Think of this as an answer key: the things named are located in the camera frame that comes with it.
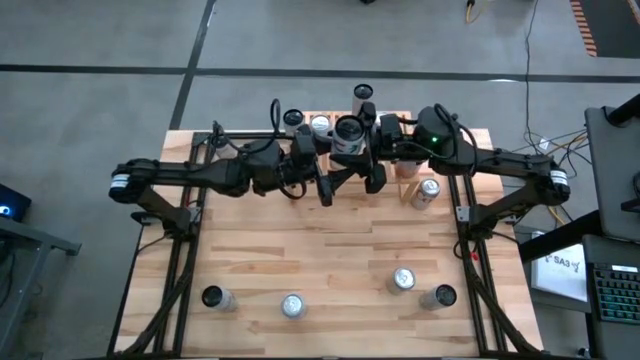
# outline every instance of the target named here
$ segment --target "concrete floor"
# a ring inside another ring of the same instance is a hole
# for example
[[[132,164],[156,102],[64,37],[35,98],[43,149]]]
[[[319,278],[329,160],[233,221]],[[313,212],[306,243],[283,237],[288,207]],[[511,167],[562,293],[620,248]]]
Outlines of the concrete floor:
[[[186,67],[205,0],[8,0],[0,3],[1,64]],[[218,0],[199,66],[523,74],[532,1],[495,1],[466,26],[463,0]],[[568,0],[540,0],[531,72],[640,75],[640,60],[589,57]],[[525,85],[256,77],[195,78],[182,129],[266,129],[268,106],[342,110],[350,89],[371,84],[380,109],[440,102],[495,146],[524,145]],[[118,162],[157,157],[182,76],[0,73],[0,182],[30,196],[28,222],[83,243],[80,256],[51,257],[19,349],[45,359],[103,355],[139,227],[132,207],[107,197]],[[532,83],[531,127],[548,137],[581,128],[589,106],[617,105],[637,84]],[[566,205],[596,207],[588,164]],[[505,180],[505,184],[515,184]],[[536,209],[524,224],[551,229]],[[587,344],[581,314],[536,306],[545,348],[570,355]]]

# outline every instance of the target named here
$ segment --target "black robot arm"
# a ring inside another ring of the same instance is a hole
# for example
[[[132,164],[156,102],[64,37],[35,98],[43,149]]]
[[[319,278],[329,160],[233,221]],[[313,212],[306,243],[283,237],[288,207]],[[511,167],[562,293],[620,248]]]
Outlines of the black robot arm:
[[[322,174],[318,155],[329,152],[331,146],[316,142],[309,126],[302,125],[288,153],[277,141],[257,140],[244,145],[236,157],[209,164],[131,160],[113,172],[109,195],[117,202],[136,203],[158,214],[167,230],[184,230],[189,226],[190,213],[170,205],[151,185],[204,187],[231,197],[243,196],[250,188],[262,196],[280,190],[297,199],[285,188],[301,184],[306,192],[306,183],[315,182],[322,205],[330,206],[335,191],[356,174],[364,178],[367,193],[379,192],[387,181],[380,161],[429,161],[429,167],[446,176],[482,172],[524,179],[523,188],[492,204],[457,209],[472,239],[491,237],[501,219],[521,217],[536,205],[559,205],[569,198],[566,173],[553,158],[478,149],[473,135],[440,105],[423,109],[416,120],[385,115],[376,125],[374,104],[364,102],[358,116],[347,117],[362,127],[364,147],[358,155],[330,155],[332,161],[344,166],[343,170]],[[402,131],[402,123],[414,127],[411,134]],[[225,136],[216,126],[212,142]],[[465,141],[462,131],[469,133],[473,144]]]

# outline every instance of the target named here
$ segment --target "soda can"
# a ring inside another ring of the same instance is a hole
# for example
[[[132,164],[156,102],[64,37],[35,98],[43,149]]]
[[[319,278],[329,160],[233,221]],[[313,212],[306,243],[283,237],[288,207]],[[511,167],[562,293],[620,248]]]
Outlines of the soda can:
[[[418,175],[422,162],[420,161],[398,161],[395,165],[396,176],[402,179],[411,179]]]
[[[304,300],[300,295],[289,294],[282,300],[282,313],[289,319],[301,319],[307,312]]]
[[[393,295],[413,289],[416,285],[416,275],[408,268],[397,268],[387,281],[387,289]]]
[[[440,184],[435,179],[424,179],[411,198],[411,206],[424,210],[440,194]]]
[[[373,96],[373,88],[367,84],[360,84],[353,89],[353,104],[351,106],[351,114],[358,116],[362,103],[368,101]]]
[[[202,303],[209,308],[222,312],[232,312],[238,308],[233,294],[219,286],[209,286],[202,292]]]
[[[284,113],[282,120],[284,121],[284,132],[287,136],[293,136],[296,129],[304,123],[304,115],[300,110],[291,109]]]
[[[331,138],[331,154],[358,155],[364,142],[364,125],[362,120],[355,116],[343,116],[336,121]],[[333,170],[340,170],[344,167],[331,161]]]
[[[218,137],[214,146],[218,159],[233,159],[238,155],[236,149],[229,145],[229,139],[226,136]]]
[[[311,118],[311,131],[313,132],[313,137],[320,142],[323,143],[331,143],[331,136],[329,136],[329,131],[331,131],[331,121],[329,118],[324,115],[316,115]]]
[[[426,310],[437,310],[456,303],[458,295],[450,285],[440,285],[420,296],[420,307]]]

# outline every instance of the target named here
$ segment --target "wooden tabletop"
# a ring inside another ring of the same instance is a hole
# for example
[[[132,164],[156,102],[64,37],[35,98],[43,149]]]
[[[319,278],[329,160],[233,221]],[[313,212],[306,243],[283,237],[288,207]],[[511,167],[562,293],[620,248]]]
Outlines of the wooden tabletop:
[[[192,133],[169,131],[161,160],[185,161]],[[480,147],[491,147],[486,129],[473,133]],[[457,233],[447,179],[422,167],[419,177],[435,178],[442,192],[418,211],[400,202],[407,185],[395,179],[392,166],[387,168],[388,184],[380,193],[365,194],[363,180],[356,176],[337,191],[328,208],[320,205],[314,186],[298,201],[279,192],[239,199],[207,192],[183,356],[477,355],[462,262],[452,253]],[[480,203],[503,196],[499,176],[477,174],[474,185]],[[461,182],[459,188],[464,194]],[[181,188],[156,190],[178,204]],[[505,225],[496,230],[513,235]],[[146,228],[140,246],[161,235],[159,226]],[[496,237],[487,247],[501,307],[525,338],[542,348],[517,245]],[[116,350],[129,346],[158,309],[170,249],[171,241],[162,241],[138,256]],[[415,272],[416,286],[391,295],[385,281],[399,266]],[[418,297],[445,283],[457,291],[456,304],[422,310]],[[210,285],[229,289],[238,310],[218,313],[205,307],[200,297]],[[289,320],[280,311],[283,297],[292,292],[307,304],[301,320]],[[482,309],[490,348],[495,349],[489,313]],[[173,339],[176,312],[177,306],[167,344]]]

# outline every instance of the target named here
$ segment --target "keyboard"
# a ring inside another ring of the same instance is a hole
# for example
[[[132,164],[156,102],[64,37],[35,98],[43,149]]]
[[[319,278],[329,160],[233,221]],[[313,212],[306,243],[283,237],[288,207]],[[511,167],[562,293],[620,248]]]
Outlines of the keyboard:
[[[593,264],[597,311],[602,321],[640,325],[640,273],[632,266]]]

